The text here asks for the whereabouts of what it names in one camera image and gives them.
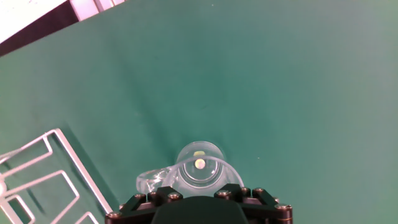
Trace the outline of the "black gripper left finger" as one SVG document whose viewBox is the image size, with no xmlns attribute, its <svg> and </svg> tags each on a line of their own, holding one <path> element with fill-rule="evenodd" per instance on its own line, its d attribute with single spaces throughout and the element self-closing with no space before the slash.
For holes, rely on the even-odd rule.
<svg viewBox="0 0 398 224">
<path fill-rule="evenodd" d="M 171 187 L 160 187 L 148 194 L 135 194 L 120 209 L 105 215 L 105 224 L 151 223 L 161 206 L 183 199 Z"/>
</svg>

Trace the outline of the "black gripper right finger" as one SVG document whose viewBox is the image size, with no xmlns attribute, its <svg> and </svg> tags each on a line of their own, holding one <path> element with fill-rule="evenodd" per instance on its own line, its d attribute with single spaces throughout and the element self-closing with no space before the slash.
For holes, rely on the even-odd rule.
<svg viewBox="0 0 398 224">
<path fill-rule="evenodd" d="M 231 202 L 236 212 L 228 208 L 227 214 L 237 215 L 245 223 L 292 224 L 292 206 L 280 203 L 263 188 L 226 184 L 214 193 L 214 198 Z"/>
</svg>

